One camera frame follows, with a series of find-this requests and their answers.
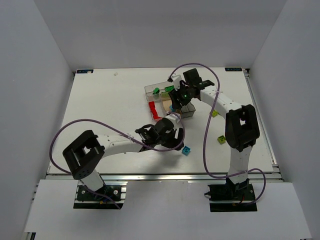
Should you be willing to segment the red curved lego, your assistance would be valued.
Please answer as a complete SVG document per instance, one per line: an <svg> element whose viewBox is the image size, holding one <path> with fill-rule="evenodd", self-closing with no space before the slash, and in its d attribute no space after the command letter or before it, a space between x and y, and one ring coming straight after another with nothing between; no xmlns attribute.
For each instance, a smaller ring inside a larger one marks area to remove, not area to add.
<svg viewBox="0 0 320 240"><path fill-rule="evenodd" d="M153 113L152 113L152 117L153 117L153 120L154 120L154 121L159 121L159 120L162 119L162 117L159 116L157 112L153 112Z"/></svg>

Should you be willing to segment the small green number lego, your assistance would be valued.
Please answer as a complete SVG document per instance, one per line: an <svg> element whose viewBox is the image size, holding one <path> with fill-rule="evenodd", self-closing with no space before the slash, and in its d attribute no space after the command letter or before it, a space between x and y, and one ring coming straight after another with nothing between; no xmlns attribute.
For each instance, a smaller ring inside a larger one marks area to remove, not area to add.
<svg viewBox="0 0 320 240"><path fill-rule="evenodd" d="M160 89L159 89L158 87L154 88L153 91L152 91L152 94L153 94L154 96L159 96L159 94L160 94Z"/></svg>

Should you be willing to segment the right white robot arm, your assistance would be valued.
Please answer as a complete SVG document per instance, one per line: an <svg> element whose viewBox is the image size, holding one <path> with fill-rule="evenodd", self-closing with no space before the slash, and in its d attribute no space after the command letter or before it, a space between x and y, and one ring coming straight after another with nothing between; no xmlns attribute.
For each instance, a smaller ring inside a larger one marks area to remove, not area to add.
<svg viewBox="0 0 320 240"><path fill-rule="evenodd" d="M230 99L221 91L219 82L203 80L195 68L182 75L172 73L168 82L174 86L169 92L173 109L181 109L192 99L198 99L224 118L224 136L230 146L230 165L226 180L236 189L247 186L250 154L260 137L255 107Z"/></svg>

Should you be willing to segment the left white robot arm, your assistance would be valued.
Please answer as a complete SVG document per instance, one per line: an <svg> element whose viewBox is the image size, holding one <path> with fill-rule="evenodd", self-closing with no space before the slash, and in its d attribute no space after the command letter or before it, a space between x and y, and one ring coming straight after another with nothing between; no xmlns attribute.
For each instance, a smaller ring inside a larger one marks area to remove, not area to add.
<svg viewBox="0 0 320 240"><path fill-rule="evenodd" d="M96 171L100 160L118 154L141 153L148 150L166 152L179 151L184 147L185 128L179 126L180 119L167 115L156 124L146 124L131 134L97 135L86 130L62 152L75 180L88 189L101 193L105 184Z"/></svg>

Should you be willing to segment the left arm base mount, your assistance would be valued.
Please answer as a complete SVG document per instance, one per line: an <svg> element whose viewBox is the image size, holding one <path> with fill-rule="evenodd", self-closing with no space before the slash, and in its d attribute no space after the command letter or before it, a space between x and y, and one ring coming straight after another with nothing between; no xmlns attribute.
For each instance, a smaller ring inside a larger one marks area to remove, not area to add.
<svg viewBox="0 0 320 240"><path fill-rule="evenodd" d="M120 210L125 202L127 183L105 181L96 191L90 190L82 182L76 187L73 208L82 210Z"/></svg>

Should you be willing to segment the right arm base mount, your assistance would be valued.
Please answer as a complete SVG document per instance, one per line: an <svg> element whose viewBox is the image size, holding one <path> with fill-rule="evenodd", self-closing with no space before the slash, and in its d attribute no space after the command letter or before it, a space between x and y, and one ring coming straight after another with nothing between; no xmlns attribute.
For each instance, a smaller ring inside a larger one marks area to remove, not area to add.
<svg viewBox="0 0 320 240"><path fill-rule="evenodd" d="M229 178L225 184L210 184L204 196L209 200L212 213L257 212L253 185L247 178L234 184Z"/></svg>

